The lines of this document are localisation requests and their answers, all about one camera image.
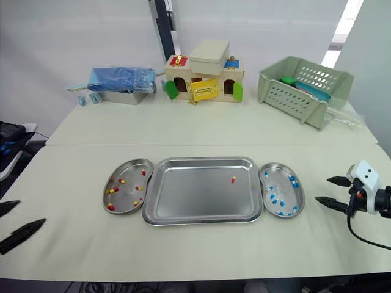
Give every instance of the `plastic bag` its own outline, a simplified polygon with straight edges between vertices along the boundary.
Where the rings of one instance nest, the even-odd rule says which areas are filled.
[[[143,92],[154,91],[155,71],[141,67],[94,68],[87,88],[93,92]]]
[[[324,119],[331,122],[343,123],[348,126],[363,127],[365,125],[365,116],[356,112],[336,110],[331,107],[327,109]]]

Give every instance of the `wooden toy house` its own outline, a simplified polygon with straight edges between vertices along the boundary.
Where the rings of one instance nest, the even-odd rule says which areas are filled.
[[[204,40],[189,57],[172,55],[164,66],[169,98],[241,102],[243,65],[228,50],[228,41]]]

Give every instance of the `rectangular metal tray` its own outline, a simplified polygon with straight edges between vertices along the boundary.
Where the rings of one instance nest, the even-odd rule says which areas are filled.
[[[252,160],[190,157],[166,159],[156,166],[142,216],[151,225],[251,222],[262,210]]]

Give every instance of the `blue cloth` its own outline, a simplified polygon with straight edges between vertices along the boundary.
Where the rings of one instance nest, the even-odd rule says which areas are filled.
[[[150,68],[94,68],[87,88],[93,92],[153,92],[155,72]]]

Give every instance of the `red and yellow capsule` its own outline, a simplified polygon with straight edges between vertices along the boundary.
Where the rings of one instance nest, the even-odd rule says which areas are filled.
[[[117,192],[117,191],[119,191],[119,190],[120,190],[120,189],[119,189],[118,187],[115,187],[115,188],[110,189],[109,192],[110,192],[111,194],[113,194],[114,192]]]

